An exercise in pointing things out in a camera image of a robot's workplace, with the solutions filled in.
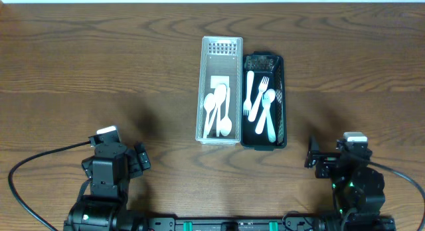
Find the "pale green fork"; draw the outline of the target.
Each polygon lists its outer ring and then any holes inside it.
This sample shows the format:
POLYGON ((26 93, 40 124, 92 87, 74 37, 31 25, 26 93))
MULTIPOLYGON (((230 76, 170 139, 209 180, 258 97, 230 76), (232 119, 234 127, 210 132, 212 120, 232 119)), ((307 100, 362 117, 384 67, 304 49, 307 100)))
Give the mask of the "pale green fork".
POLYGON ((274 124, 272 121, 272 116, 270 113, 270 106, 271 103, 274 101, 276 97, 276 92, 274 89, 269 89, 266 91, 264 97, 266 98, 266 104, 268 105, 267 108, 263 107, 263 111, 266 112, 266 123, 267 123, 267 134, 268 134, 268 140, 270 143, 273 143, 276 141, 276 132, 274 129, 274 124))

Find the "white spoon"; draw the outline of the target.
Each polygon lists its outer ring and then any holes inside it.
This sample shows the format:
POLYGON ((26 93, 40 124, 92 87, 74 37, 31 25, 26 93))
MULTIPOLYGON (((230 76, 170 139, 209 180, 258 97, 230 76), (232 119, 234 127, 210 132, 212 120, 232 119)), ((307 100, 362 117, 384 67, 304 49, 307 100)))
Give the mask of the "white spoon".
POLYGON ((220 111, 221 105, 226 98, 227 87, 225 84, 219 84, 214 91, 214 96, 216 98, 216 136, 220 135, 220 111))
POLYGON ((213 93, 208 93, 204 99, 204 109, 206 110, 206 116, 205 116, 205 124, 204 124, 204 131, 203 131, 203 138, 206 138, 208 135, 208 128, 209 128, 209 118, 210 118, 210 112, 215 107, 215 98, 213 93))
POLYGON ((216 117, 216 112, 217 112, 217 107, 214 108, 213 113, 211 115, 211 118, 209 120, 209 123, 207 125, 205 125, 205 129, 204 129, 204 133, 203 133, 203 138, 206 139, 207 136, 209 135, 211 128, 213 126, 215 117, 216 117))
POLYGON ((276 92, 274 89, 268 89, 265 94, 262 96, 262 113, 258 120, 258 123, 255 128, 255 132, 260 135, 264 130, 264 125, 266 122, 266 116, 270 113, 271 103, 276 97, 276 92))

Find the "white fork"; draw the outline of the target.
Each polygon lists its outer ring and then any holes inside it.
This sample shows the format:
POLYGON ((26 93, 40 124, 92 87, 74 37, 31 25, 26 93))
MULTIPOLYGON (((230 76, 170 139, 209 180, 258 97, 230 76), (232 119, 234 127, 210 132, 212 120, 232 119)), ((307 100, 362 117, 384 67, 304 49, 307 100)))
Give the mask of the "white fork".
POLYGON ((243 103, 243 113, 245 116, 248 116, 250 113, 250 110, 252 109, 251 93, 252 93, 253 81, 254 81, 254 72, 252 70, 249 70, 246 73, 246 98, 243 103))
POLYGON ((269 82, 269 77, 264 76, 259 84, 258 87, 258 95, 254 101, 254 104, 252 105, 252 109, 250 110, 249 116, 248 116, 248 121, 253 122, 256 119, 257 113, 258 113, 258 108, 260 105, 260 100, 262 98, 263 93, 267 90, 268 88, 268 82, 269 82))

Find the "white spoon bowl down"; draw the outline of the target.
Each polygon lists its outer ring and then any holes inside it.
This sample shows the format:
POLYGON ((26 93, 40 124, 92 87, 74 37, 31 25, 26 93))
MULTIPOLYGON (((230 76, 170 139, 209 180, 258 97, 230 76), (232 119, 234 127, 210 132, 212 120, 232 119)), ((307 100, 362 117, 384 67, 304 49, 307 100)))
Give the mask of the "white spoon bowl down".
POLYGON ((232 121, 229 118, 229 109, 230 109, 230 88, 227 88, 226 91, 226 106, 225 106, 225 114, 224 117, 221 119, 221 127, 220 127, 220 133, 223 136, 229 135, 232 129, 232 121))

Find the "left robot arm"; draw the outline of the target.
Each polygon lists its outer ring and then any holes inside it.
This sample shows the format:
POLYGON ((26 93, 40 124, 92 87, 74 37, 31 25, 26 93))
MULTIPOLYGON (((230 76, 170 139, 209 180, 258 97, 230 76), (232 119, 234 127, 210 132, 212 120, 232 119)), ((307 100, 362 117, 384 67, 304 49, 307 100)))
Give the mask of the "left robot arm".
POLYGON ((145 215, 128 210, 127 203, 130 180, 150 167, 142 143, 133 149, 119 142, 96 145, 95 154, 82 161, 89 179, 81 186, 63 229, 146 231, 145 215))

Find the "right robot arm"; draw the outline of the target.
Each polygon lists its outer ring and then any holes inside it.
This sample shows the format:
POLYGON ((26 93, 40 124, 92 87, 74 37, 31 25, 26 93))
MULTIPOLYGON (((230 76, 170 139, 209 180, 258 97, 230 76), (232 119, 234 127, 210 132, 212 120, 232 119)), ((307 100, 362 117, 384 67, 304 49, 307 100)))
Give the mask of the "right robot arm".
POLYGON ((334 211, 313 219, 314 230, 395 230, 393 218, 381 216, 385 202, 384 176, 369 167, 373 152, 361 132, 345 132, 337 140, 338 152, 321 152, 309 138, 304 167, 315 168, 315 177, 330 179, 334 211))

